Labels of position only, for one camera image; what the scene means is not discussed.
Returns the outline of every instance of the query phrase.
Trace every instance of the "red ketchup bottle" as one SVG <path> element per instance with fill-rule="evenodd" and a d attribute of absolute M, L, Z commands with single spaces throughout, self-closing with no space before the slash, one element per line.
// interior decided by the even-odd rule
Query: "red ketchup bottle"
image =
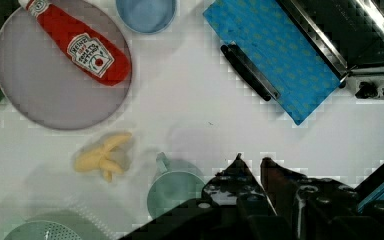
<path fill-rule="evenodd" d="M 127 57 L 108 39 L 50 4 L 48 0 L 19 0 L 36 17 L 61 51 L 96 81 L 114 86 L 131 70 Z"/>

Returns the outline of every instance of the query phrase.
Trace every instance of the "banana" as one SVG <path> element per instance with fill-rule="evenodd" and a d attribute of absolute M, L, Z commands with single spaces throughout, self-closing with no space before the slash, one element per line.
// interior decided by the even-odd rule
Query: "banana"
<path fill-rule="evenodd" d="M 109 137 L 102 146 L 94 148 L 80 155 L 74 164 L 77 172 L 102 170 L 102 175 L 107 182 L 112 181 L 113 173 L 122 174 L 124 170 L 110 158 L 110 152 L 117 146 L 124 144 L 132 137 L 131 133 L 123 133 Z"/>

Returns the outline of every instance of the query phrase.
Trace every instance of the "ketchup label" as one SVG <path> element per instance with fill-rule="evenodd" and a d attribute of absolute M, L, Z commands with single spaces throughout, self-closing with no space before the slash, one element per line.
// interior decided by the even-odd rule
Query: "ketchup label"
<path fill-rule="evenodd" d="M 48 7 L 48 0 L 33 0 L 32 4 L 29 6 L 29 11 L 33 16 L 37 17 L 45 12 Z"/>
<path fill-rule="evenodd" d="M 67 53 L 74 63 L 98 77 L 102 77 L 114 62 L 105 46 L 97 38 L 90 38 L 87 33 L 74 37 L 68 45 Z"/>

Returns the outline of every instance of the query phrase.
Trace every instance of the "blue bowl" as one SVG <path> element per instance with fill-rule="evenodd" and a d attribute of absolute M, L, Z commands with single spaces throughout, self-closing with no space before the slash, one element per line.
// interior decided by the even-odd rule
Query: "blue bowl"
<path fill-rule="evenodd" d="M 117 11 L 133 31 L 158 33 L 167 28 L 176 13 L 176 0 L 116 0 Z"/>

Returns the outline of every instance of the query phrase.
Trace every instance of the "white table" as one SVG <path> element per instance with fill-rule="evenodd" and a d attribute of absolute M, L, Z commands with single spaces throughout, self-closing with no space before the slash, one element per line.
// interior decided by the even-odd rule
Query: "white table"
<path fill-rule="evenodd" d="M 258 179 L 264 156 L 351 186 L 383 163 L 384 101 L 337 90 L 296 127 L 279 105 L 261 100 L 232 71 L 202 16 L 207 1 L 181 1 L 173 24 L 157 35 L 128 30 L 113 0 L 91 2 L 114 19 L 130 45 L 137 71 L 129 100 L 122 114 L 75 132 L 43 128 L 9 102 L 0 105 L 0 226 L 74 201 L 106 231 L 132 231 L 149 221 L 146 194 L 161 151 L 194 162 L 206 180 L 238 152 Z M 134 135 L 124 176 L 108 184 L 99 172 L 74 172 L 82 147 L 122 130 Z"/>

